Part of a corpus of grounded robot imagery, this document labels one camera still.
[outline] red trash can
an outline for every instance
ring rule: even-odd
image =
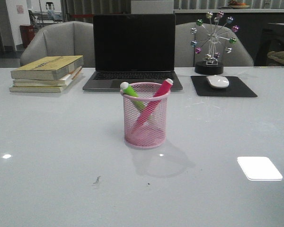
[[[20,25],[20,32],[21,32],[23,47],[27,48],[29,43],[35,37],[34,27],[32,25]]]

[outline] laptop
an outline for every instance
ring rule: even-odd
[[[124,81],[162,83],[171,78],[173,90],[183,87],[174,72],[174,14],[95,15],[96,71],[84,91],[120,91]]]

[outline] mouse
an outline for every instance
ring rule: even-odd
[[[213,88],[226,88],[229,86],[229,81],[224,76],[212,75],[206,77],[209,85]]]

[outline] laptop keyboard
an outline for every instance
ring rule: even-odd
[[[174,79],[173,72],[99,72],[94,79]]]

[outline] pink mesh pencil holder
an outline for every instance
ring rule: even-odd
[[[155,148],[166,138],[165,95],[153,97],[161,84],[140,82],[130,84],[138,97],[120,93],[124,104],[124,139],[136,148]]]

